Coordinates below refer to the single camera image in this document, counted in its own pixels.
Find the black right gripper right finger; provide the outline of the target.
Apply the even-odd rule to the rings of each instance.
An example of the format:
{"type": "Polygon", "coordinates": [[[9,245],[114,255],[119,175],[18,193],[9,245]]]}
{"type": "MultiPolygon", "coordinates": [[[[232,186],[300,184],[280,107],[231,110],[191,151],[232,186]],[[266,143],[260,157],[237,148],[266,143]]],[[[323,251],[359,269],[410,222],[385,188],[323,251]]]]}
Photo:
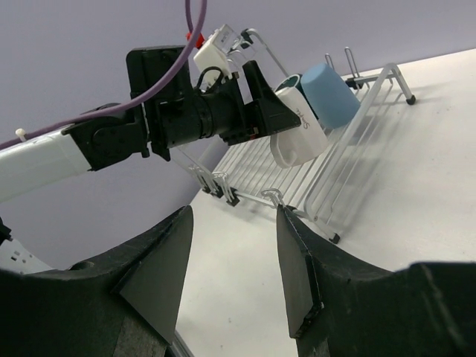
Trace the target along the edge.
{"type": "Polygon", "coordinates": [[[379,268],[276,216],[289,335],[300,356],[473,356],[475,265],[379,268]]]}

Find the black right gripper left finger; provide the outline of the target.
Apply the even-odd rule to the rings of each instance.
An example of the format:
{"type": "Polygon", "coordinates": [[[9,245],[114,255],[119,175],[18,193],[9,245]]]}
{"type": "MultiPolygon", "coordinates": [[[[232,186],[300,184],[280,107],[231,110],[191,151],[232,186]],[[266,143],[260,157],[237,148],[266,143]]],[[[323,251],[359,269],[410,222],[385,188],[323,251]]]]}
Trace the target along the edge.
{"type": "Polygon", "coordinates": [[[182,207],[65,270],[2,227],[1,354],[171,356],[193,226],[182,207]]]}

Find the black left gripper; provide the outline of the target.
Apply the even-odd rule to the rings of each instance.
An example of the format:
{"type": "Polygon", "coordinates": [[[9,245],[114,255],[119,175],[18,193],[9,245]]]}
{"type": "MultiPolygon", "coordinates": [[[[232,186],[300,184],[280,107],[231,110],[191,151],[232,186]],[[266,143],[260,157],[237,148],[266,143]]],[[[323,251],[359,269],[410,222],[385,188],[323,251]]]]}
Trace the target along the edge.
{"type": "MultiPolygon", "coordinates": [[[[126,55],[130,95],[137,99],[171,69],[182,46],[135,48],[126,55]]],[[[274,93],[257,61],[242,67],[251,101],[244,103],[239,74],[217,66],[202,70],[197,84],[183,64],[173,79],[142,104],[152,152],[170,160],[170,149],[218,135],[227,145],[299,127],[300,118],[274,93]]]]}

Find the white ceramic mug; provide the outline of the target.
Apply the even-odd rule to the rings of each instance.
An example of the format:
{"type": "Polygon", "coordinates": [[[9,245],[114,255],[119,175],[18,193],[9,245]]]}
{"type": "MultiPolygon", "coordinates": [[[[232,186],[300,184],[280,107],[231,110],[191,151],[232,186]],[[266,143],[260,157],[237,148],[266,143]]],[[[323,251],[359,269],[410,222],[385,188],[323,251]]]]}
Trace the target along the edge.
{"type": "Polygon", "coordinates": [[[295,87],[283,88],[275,94],[299,117],[300,125],[271,136],[274,161],[286,169],[317,158],[327,149],[328,140],[306,98],[295,87]]]}

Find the dark green ceramic mug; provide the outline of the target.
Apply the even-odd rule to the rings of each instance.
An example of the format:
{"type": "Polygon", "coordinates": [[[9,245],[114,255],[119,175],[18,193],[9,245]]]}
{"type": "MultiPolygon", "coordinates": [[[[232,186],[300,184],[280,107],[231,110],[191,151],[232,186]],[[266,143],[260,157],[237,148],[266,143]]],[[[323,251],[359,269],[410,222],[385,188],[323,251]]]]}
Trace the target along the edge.
{"type": "Polygon", "coordinates": [[[302,86],[300,84],[302,74],[293,74],[283,80],[275,89],[275,92],[278,93],[282,89],[286,88],[296,88],[300,93],[303,93],[302,86]]]}

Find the light blue plastic cup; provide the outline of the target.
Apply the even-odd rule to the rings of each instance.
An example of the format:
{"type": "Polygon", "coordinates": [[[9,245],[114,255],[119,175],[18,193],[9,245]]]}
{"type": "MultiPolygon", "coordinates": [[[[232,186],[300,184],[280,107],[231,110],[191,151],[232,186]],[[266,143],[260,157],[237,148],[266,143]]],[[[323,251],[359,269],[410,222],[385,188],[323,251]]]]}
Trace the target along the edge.
{"type": "Polygon", "coordinates": [[[327,129],[346,126],[360,109],[360,101],[326,63],[306,70],[300,84],[309,105],[327,129]]]}

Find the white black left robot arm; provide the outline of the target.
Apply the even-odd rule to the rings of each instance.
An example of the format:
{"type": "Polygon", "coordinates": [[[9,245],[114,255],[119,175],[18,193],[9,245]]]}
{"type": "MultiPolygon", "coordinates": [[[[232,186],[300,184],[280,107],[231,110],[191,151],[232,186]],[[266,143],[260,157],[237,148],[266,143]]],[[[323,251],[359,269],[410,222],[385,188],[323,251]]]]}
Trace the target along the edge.
{"type": "Polygon", "coordinates": [[[85,112],[80,118],[32,133],[17,132],[1,146],[1,200],[98,171],[139,154],[170,159],[170,150],[217,136],[233,146],[300,125],[274,93],[258,64],[242,69],[251,92],[245,102],[239,74],[218,66],[207,89],[192,84],[184,48],[136,48],[126,56],[131,100],[85,112]]]}

